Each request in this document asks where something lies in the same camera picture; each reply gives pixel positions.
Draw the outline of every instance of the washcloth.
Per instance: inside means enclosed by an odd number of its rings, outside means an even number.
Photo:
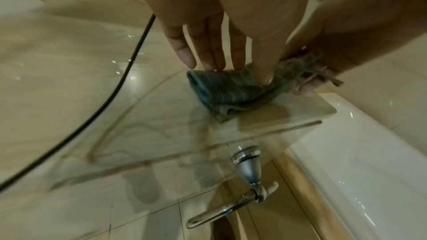
[[[297,79],[310,72],[320,59],[320,54],[309,52],[280,61],[268,86],[257,84],[251,64],[241,71],[189,71],[187,77],[199,100],[222,123],[268,103],[283,92],[291,92]]]

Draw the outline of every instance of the folded cloth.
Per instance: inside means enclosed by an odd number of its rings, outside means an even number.
[[[305,53],[277,65],[273,81],[260,86],[254,79],[251,64],[242,71],[189,71],[187,77],[199,100],[220,122],[237,116],[239,112],[260,107],[283,92],[291,92],[296,81],[321,59],[317,53]]]

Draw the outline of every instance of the bathtub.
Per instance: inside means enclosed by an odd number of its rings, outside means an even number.
[[[335,93],[290,150],[358,240],[427,239],[427,158]]]

